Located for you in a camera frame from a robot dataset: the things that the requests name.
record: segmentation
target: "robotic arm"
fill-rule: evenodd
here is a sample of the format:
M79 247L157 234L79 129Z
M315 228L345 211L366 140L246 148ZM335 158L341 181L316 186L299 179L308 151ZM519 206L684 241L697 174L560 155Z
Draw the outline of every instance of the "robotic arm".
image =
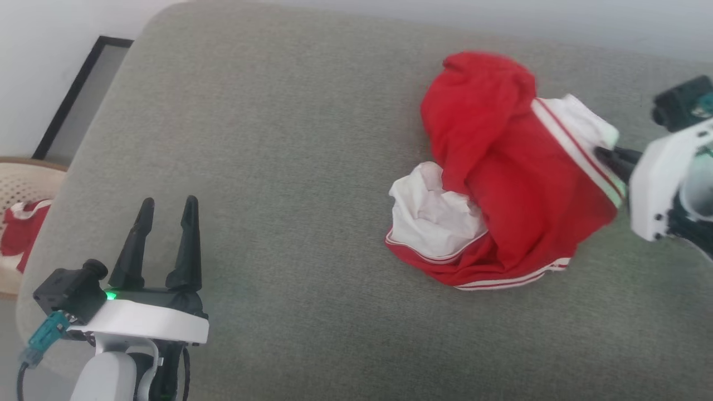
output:
M144 288L141 277L153 209L153 199L146 198L109 278L110 288L99 286L107 268L90 259L80 270L55 270L33 293L48 319L21 356L20 401L25 370L36 367L60 338L86 340L96 347L71 401L174 401L181 355L185 366L183 399L188 398L187 346L205 344L209 329L208 315L197 294L202 286L198 200L195 196L186 200L183 236L166 288ZM127 352L131 346L149 351Z
M672 134L644 153L598 148L597 158L629 183L634 233L683 238L713 261L713 85L700 76L654 103L654 121Z

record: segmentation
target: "black cable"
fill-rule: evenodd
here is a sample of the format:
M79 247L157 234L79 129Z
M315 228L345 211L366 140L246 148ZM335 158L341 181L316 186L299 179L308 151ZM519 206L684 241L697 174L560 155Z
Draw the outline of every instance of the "black cable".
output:
M190 386L190 357L188 357L187 347L183 347L183 369L185 369L185 379L183 380L183 401L188 401L188 388Z
M25 401L23 386L25 382L25 370L27 370L29 366L27 362L23 362L22 365L20 365L20 370L17 371L17 401Z

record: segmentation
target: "gray sofa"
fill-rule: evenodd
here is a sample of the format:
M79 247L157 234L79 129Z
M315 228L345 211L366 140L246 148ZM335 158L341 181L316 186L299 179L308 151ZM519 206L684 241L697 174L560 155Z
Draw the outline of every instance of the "gray sofa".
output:
M430 158L419 104L441 60L509 55L643 148L652 97L713 65L281 6L182 4L134 43L71 165L18 302L87 258L113 266L144 197L162 286L200 201L210 338L192 400L713 399L713 268L626 212L564 273L461 292L384 246L391 183ZM62 342L45 363L76 377Z

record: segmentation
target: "red cloth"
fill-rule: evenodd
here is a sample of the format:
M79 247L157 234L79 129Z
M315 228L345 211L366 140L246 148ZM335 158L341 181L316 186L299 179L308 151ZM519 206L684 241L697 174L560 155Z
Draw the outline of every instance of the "red cloth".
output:
M20 203L5 210L4 221L7 223L7 227L0 238L0 255L22 254L22 259L16 267L21 273L25 272L27 259L47 216L50 204L51 200L40 200L33 203Z
M443 189L466 194L488 232L449 263L388 244L461 289L498 288L561 270L617 208L533 112L535 77L492 54L449 56L421 104Z

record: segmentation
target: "wicker basket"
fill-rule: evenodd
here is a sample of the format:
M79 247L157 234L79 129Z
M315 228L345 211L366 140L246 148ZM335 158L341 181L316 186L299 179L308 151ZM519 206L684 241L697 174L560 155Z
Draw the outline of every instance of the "wicker basket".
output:
M0 238L5 210L18 202L52 199L59 191L67 167L24 158L0 158ZM16 298L22 274L15 269L20 255L0 255L0 298Z

